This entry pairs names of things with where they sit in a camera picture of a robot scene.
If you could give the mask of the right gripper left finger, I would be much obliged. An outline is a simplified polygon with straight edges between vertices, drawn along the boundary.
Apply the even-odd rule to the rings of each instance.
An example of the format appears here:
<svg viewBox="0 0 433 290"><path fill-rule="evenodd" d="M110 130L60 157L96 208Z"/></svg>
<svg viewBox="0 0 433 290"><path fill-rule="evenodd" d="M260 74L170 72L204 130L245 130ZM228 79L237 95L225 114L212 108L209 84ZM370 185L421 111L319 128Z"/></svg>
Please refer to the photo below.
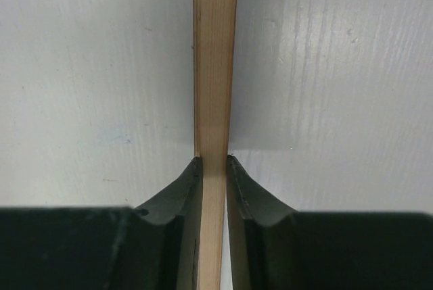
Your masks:
<svg viewBox="0 0 433 290"><path fill-rule="evenodd" d="M2 289L195 289L202 160L136 208L2 208Z"/></svg>

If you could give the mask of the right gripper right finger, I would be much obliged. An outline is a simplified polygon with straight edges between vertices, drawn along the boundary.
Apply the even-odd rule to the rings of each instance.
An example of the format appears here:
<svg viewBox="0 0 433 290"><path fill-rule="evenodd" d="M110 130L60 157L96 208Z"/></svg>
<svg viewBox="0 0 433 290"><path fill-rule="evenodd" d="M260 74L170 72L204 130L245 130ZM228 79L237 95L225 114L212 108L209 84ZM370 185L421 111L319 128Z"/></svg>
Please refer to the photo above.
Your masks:
<svg viewBox="0 0 433 290"><path fill-rule="evenodd" d="M301 212L227 158L234 289L431 289L432 216Z"/></svg>

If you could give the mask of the blue wooden picture frame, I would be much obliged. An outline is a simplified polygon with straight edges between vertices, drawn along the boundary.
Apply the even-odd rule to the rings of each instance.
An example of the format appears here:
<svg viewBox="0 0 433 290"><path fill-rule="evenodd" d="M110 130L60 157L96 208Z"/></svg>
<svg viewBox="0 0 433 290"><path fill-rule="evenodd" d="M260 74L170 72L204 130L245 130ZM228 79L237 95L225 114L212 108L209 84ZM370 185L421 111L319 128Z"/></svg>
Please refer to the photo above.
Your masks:
<svg viewBox="0 0 433 290"><path fill-rule="evenodd" d="M237 0L193 0L194 153L203 163L198 288L219 289Z"/></svg>

